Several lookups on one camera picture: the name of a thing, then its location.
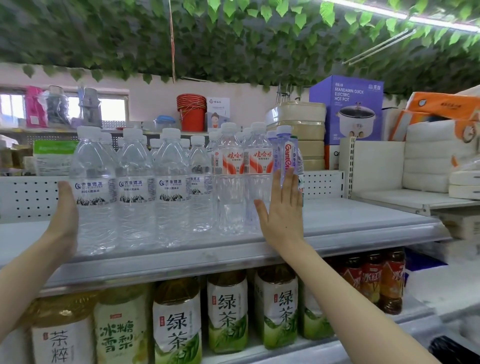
green tea bottle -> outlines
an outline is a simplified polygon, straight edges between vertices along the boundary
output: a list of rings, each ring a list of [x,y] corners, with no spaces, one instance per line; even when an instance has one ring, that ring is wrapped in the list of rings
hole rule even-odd
[[[287,264],[262,267],[255,276],[255,316],[267,349],[292,344],[297,338],[298,280]]]
[[[148,285],[109,288],[94,309],[98,364],[148,364]]]
[[[161,282],[154,294],[155,364],[200,364],[200,285],[195,278]]]
[[[301,280],[299,281],[299,332],[304,338],[310,340],[325,339],[334,335],[315,297]]]
[[[40,298],[32,314],[36,364],[95,364],[93,293]]]
[[[210,349],[217,354],[242,351],[248,341],[246,271],[210,274],[207,281]]]

forearm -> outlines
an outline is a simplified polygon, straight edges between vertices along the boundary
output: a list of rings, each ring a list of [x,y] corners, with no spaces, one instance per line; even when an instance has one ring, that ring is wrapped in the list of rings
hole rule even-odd
[[[305,241],[279,251],[312,291],[355,364],[438,361],[416,340],[337,274]]]
[[[60,244],[44,234],[0,270],[0,343],[62,263]]]

orange package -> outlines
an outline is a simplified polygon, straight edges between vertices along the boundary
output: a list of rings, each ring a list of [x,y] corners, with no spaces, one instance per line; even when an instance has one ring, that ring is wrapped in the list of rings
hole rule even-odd
[[[413,92],[407,110],[454,120],[480,121],[480,97]]]
[[[431,116],[431,114],[425,112],[402,110],[398,116],[398,119],[396,120],[390,136],[388,137],[388,140],[391,142],[404,142],[405,137],[407,136],[407,128],[409,125],[428,121]]]

blue plastic lid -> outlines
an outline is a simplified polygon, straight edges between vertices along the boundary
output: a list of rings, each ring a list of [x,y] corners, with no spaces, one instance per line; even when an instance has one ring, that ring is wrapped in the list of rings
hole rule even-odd
[[[168,115],[158,115],[155,122],[157,124],[175,124],[175,119]]]

leaf-covered ceiling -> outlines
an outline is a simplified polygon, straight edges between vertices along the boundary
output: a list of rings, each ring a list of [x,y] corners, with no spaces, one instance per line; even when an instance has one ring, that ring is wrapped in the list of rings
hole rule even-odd
[[[479,0],[357,2],[480,25]],[[319,0],[0,0],[0,61],[47,74],[90,69],[128,79],[172,75],[310,86],[331,74],[385,81],[385,91],[456,92],[480,84],[480,34],[414,24]],[[343,61],[406,29],[416,33],[352,66]],[[33,68],[26,65],[27,74]]]

